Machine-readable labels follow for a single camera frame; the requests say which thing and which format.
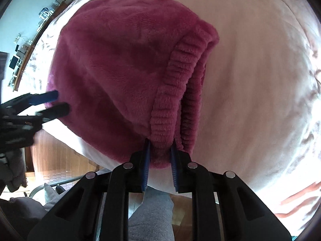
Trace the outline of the magenta fleece pants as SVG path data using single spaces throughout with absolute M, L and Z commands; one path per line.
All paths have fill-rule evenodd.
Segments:
M 151 142 L 151 166 L 191 153 L 216 29 L 173 0 L 91 0 L 62 28 L 47 90 L 70 105 L 61 122 L 124 163 Z

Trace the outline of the wooden sideboard with clutter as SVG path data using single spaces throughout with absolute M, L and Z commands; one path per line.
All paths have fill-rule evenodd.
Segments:
M 12 56 L 12 59 L 9 63 L 9 67 L 13 70 L 13 72 L 8 87 L 10 87 L 13 91 L 18 91 L 25 67 L 30 61 L 31 55 L 39 39 L 43 35 L 44 31 L 48 28 L 49 24 L 67 8 L 69 5 L 67 1 L 68 0 L 62 0 L 61 2 L 58 0 L 54 1 L 52 7 L 50 7 L 54 10 L 53 15 L 47 20 L 41 19 L 36 34 L 31 40 L 25 41 L 24 44 L 20 46 L 17 44 L 17 42 L 22 40 L 22 35 L 19 34 L 16 37 L 16 54 Z

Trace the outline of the clear water kettle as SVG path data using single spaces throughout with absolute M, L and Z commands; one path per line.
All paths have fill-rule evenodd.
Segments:
M 54 10 L 52 8 L 47 8 L 44 7 L 40 12 L 39 12 L 39 18 L 43 20 L 47 20 L 49 17 L 51 17 L 54 13 Z

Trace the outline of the pink bed cover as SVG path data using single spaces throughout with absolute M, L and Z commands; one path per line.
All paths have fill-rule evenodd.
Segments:
M 20 93 L 46 90 L 61 29 L 90 0 L 48 27 Z M 218 31 L 202 90 L 192 158 L 234 171 L 299 235 L 320 205 L 320 23 L 306 0 L 175 0 Z

